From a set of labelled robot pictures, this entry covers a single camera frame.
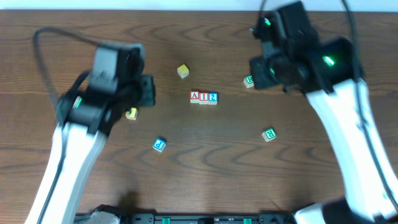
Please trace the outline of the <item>red letter A block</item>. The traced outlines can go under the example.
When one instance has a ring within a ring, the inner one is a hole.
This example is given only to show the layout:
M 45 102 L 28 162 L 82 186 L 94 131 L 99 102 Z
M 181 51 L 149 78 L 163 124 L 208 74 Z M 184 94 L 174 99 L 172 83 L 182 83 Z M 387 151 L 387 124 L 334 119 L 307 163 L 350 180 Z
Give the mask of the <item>red letter A block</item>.
M 190 92 L 190 102 L 191 103 L 199 103 L 200 102 L 200 92 L 199 91 L 191 91 Z

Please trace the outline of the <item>red letter I block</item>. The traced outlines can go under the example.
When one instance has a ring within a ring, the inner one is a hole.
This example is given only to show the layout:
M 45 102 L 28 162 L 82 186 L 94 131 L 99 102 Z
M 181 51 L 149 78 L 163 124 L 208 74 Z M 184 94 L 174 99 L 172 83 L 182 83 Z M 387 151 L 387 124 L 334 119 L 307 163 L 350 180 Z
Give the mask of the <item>red letter I block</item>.
M 209 93 L 208 92 L 199 92 L 199 104 L 207 105 L 209 102 Z

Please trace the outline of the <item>blue number 2 block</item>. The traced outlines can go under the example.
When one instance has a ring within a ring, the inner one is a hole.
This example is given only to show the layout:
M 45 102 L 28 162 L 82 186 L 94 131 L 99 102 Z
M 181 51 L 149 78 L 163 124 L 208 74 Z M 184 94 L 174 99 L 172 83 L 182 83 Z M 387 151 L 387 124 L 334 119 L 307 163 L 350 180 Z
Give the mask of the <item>blue number 2 block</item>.
M 216 92 L 212 92 L 208 94 L 208 104 L 209 105 L 217 105 L 218 104 L 218 94 Z

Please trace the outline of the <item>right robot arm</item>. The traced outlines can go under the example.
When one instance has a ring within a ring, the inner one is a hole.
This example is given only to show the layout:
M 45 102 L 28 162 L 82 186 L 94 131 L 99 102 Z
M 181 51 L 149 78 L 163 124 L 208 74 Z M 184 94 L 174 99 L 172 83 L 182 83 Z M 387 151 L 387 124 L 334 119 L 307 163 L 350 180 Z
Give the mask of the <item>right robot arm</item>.
M 321 42 L 301 1 L 259 11 L 251 32 L 262 55 L 250 60 L 254 87 L 301 92 L 324 125 L 340 167 L 345 197 L 293 214 L 296 223 L 394 223 L 397 177 L 374 121 L 359 61 L 358 31 Z

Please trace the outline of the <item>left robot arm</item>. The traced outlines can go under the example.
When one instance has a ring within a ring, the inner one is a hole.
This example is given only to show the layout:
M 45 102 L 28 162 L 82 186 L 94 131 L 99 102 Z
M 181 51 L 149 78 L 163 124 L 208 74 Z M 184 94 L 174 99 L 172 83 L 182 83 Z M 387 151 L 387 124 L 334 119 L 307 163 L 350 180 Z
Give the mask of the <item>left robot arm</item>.
M 142 44 L 104 42 L 93 68 L 57 103 L 49 162 L 26 223 L 73 223 L 87 178 L 113 126 L 155 104 Z

